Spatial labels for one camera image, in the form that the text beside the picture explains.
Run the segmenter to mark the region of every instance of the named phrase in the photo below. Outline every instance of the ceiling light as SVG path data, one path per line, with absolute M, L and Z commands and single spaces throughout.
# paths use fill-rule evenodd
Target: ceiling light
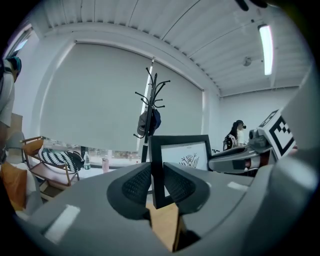
M 260 32 L 262 47 L 263 47 L 263 57 L 264 57 L 264 74 L 271 75 L 272 65 L 274 61 L 274 44 L 272 41 L 271 28 L 269 25 L 258 26 Z

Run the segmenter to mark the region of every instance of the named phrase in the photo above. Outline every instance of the wooden chair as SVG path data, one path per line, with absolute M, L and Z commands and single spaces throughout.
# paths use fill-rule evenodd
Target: wooden chair
M 42 137 L 33 137 L 28 139 L 23 139 L 20 142 L 24 143 L 24 145 L 27 145 L 28 143 L 33 143 L 35 141 L 41 140 Z M 44 162 L 40 159 L 38 156 L 38 152 L 40 148 L 42 147 L 42 144 L 39 142 L 37 143 L 38 147 L 34 150 L 27 149 L 26 146 L 22 146 L 22 150 L 24 152 L 24 156 L 26 159 L 26 164 L 29 167 L 29 170 L 36 176 L 45 179 L 45 183 L 40 187 L 41 192 L 47 188 L 47 186 L 56 187 L 58 189 L 64 190 L 67 187 L 70 187 L 72 185 L 72 181 L 75 177 L 77 177 L 77 180 L 79 181 L 79 174 L 78 172 L 70 172 L 68 171 L 68 165 L 67 162 L 64 163 L 64 165 L 55 165 L 52 163 Z M 32 166 L 30 163 L 30 159 L 34 158 L 39 161 L 38 164 Z

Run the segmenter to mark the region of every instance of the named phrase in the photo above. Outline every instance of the chair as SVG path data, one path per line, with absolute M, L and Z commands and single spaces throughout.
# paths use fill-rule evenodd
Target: chair
M 46 200 L 51 199 L 47 198 L 47 196 L 44 196 L 43 194 L 43 191 L 48 185 L 64 190 L 65 188 L 72 185 L 71 182 L 76 176 L 77 180 L 79 181 L 78 172 L 68 171 L 68 165 L 66 162 L 64 163 L 64 165 L 55 165 L 52 163 L 44 162 L 40 159 L 40 157 L 38 156 L 38 152 L 43 144 L 43 139 L 41 136 L 23 139 L 21 140 L 21 143 L 24 144 L 22 146 L 22 150 L 24 151 L 26 164 L 29 167 L 30 171 L 34 175 L 45 179 L 45 183 L 40 187 L 42 198 Z M 33 166 L 29 157 L 36 159 L 37 161 L 39 161 L 39 163 Z
M 25 139 L 25 136 L 22 131 L 16 131 L 11 135 L 11 137 L 5 142 L 5 149 L 16 149 L 16 150 L 21 150 L 21 158 L 22 161 L 17 161 L 16 159 L 13 159 L 12 156 L 7 157 L 8 163 L 12 164 L 18 164 L 18 163 L 23 163 L 24 162 L 24 153 L 22 150 L 23 144 L 20 141 L 23 141 Z

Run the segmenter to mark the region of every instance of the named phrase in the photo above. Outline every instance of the black and white pillow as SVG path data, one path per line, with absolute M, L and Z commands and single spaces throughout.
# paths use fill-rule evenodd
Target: black and white pillow
M 81 155 L 73 150 L 62 152 L 46 152 L 42 146 L 38 152 L 39 158 L 48 164 L 62 166 L 67 163 L 68 171 L 76 173 L 84 166 L 84 159 Z

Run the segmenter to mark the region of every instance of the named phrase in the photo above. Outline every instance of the black coat rack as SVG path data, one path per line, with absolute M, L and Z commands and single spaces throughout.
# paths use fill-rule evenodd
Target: black coat rack
M 149 83 L 149 85 L 151 85 L 151 94 L 150 94 L 150 98 L 147 99 L 145 96 L 143 96 L 142 94 L 138 93 L 138 92 L 134 92 L 135 94 L 140 95 L 141 101 L 143 101 L 145 103 L 145 105 L 147 106 L 147 118 L 146 118 L 146 122 L 145 122 L 145 128 L 144 128 L 144 135 L 142 137 L 133 134 L 134 136 L 136 136 L 139 139 L 143 139 L 144 138 L 144 143 L 143 143 L 143 147 L 142 147 L 142 156 L 141 156 L 141 163 L 145 163 L 147 160 L 147 153 L 148 153 L 148 137 L 149 137 L 149 130 L 150 130 L 150 123 L 151 123 L 151 115 L 152 115 L 152 110 L 154 108 L 164 108 L 165 105 L 162 106 L 156 106 L 155 102 L 159 102 L 162 101 L 163 99 L 156 99 L 158 93 L 161 91 L 161 89 L 166 85 L 166 83 L 169 83 L 170 80 L 167 81 L 163 81 L 157 84 L 157 77 L 158 77 L 158 73 L 155 73 L 154 75 L 154 79 L 152 77 L 152 75 L 149 72 L 149 69 L 146 67 L 145 68 L 146 71 L 148 72 L 150 78 L 151 78 L 151 83 Z

